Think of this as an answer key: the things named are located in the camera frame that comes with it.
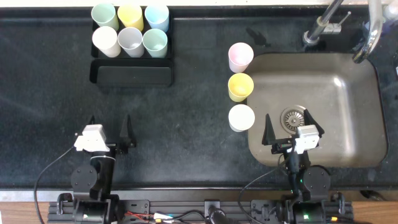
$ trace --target plastic cup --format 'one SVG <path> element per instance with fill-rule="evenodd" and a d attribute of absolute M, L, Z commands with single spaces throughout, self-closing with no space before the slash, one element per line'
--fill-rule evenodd
<path fill-rule="evenodd" d="M 167 6 L 148 6 L 145 9 L 145 18 L 153 29 L 167 32 L 169 29 L 169 9 Z"/>
<path fill-rule="evenodd" d="M 150 29 L 142 38 L 144 47 L 154 58 L 164 58 L 167 54 L 167 35 L 160 29 Z"/>
<path fill-rule="evenodd" d="M 243 72 L 253 60 L 253 49 L 245 43 L 236 43 L 229 48 L 229 68 L 234 73 Z"/>
<path fill-rule="evenodd" d="M 229 111 L 228 119 L 231 129 L 236 132 L 241 132 L 253 126 L 255 115 L 249 106 L 235 105 Z"/>
<path fill-rule="evenodd" d="M 100 27 L 93 33 L 93 43 L 102 53 L 108 57 L 116 57 L 120 54 L 118 34 L 112 27 Z"/>
<path fill-rule="evenodd" d="M 142 19 L 142 9 L 138 5 L 126 4 L 118 9 L 119 19 L 125 27 L 135 27 L 142 31 L 144 20 Z"/>
<path fill-rule="evenodd" d="M 124 28 L 119 32 L 118 42 L 130 57 L 141 57 L 144 54 L 142 34 L 137 28 Z"/>
<path fill-rule="evenodd" d="M 253 79 L 245 73 L 237 73 L 228 80 L 228 92 L 231 100 L 242 102 L 254 89 Z"/>
<path fill-rule="evenodd" d="M 91 10 L 91 17 L 100 27 L 108 26 L 115 30 L 119 29 L 116 10 L 110 3 L 102 3 L 94 6 Z"/>

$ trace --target sink basin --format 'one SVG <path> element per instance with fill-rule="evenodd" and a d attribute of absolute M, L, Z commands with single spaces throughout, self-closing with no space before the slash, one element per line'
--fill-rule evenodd
<path fill-rule="evenodd" d="M 302 110 L 325 130 L 319 147 L 308 152 L 313 165 L 371 167 L 386 156 L 377 75 L 367 60 L 352 54 L 265 54 L 246 73 L 254 81 L 248 97 L 256 115 L 249 129 L 249 148 L 262 164 L 276 166 L 280 155 L 261 144 L 266 114 L 276 138 L 286 138 L 303 125 Z"/>

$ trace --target faucet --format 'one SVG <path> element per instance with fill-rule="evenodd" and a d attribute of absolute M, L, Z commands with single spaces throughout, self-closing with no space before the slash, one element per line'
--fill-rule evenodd
<path fill-rule="evenodd" d="M 336 12 L 338 7 L 344 0 L 334 0 L 326 9 L 322 16 L 318 17 L 311 30 L 308 30 L 303 35 L 304 43 L 308 45 L 315 45 L 319 41 L 321 34 L 339 34 L 341 31 L 341 24 L 351 14 L 348 12 L 347 16 L 338 24 L 329 24 L 329 20 Z M 369 4 L 369 35 L 365 44 L 355 52 L 353 61 L 361 63 L 373 51 L 381 35 L 383 25 L 381 0 L 368 0 Z"/>

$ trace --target dark tabletop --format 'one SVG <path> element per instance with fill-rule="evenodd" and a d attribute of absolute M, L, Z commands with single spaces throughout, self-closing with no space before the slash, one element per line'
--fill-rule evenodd
<path fill-rule="evenodd" d="M 356 16 L 351 9 L 341 34 L 324 36 L 320 46 L 306 49 L 302 34 L 324 8 L 264 8 L 253 16 L 239 9 L 242 17 L 234 14 L 236 8 L 206 10 L 171 10 L 173 85 L 125 92 L 102 91 L 89 81 L 90 9 L 46 9 L 33 15 L 6 9 L 0 16 L 0 188 L 32 188 L 40 171 L 74 143 L 91 115 L 109 138 L 119 134 L 124 116 L 131 115 L 138 146 L 116 158 L 114 189 L 241 187 L 271 170 L 250 153 L 247 132 L 229 127 L 228 112 L 235 105 L 228 97 L 233 74 L 229 47 L 246 42 L 255 55 L 353 52 L 366 11 L 359 8 Z M 340 10 L 335 19 L 345 12 Z M 388 155 L 377 167 L 331 168 L 333 189 L 398 185 L 397 39 L 397 29 L 384 35 L 370 56 L 379 76 Z M 70 174 L 89 158 L 72 151 L 45 173 L 40 186 L 69 189 Z M 275 172 L 258 186 L 289 185 Z"/>

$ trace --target wooden surface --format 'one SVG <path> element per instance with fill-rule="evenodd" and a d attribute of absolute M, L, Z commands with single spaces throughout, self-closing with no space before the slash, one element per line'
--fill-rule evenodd
<path fill-rule="evenodd" d="M 353 202 L 355 220 L 373 224 L 398 223 L 398 202 Z M 40 202 L 43 219 L 47 220 L 48 202 Z M 33 202 L 1 202 L 2 224 L 40 224 Z"/>

